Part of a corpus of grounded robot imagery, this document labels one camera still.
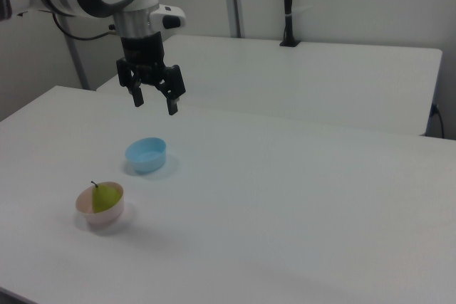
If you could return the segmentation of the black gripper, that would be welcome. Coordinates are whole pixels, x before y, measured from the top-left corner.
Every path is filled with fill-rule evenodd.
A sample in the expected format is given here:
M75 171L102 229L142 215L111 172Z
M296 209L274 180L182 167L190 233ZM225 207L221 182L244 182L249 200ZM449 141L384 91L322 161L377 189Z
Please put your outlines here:
M132 95L135 107L143 103L141 83L155 85L166 97L169 115L178 111L177 102L185 94L180 67L164 64L162 34L154 33L142 38L121 38L124 57L116 61L119 84Z

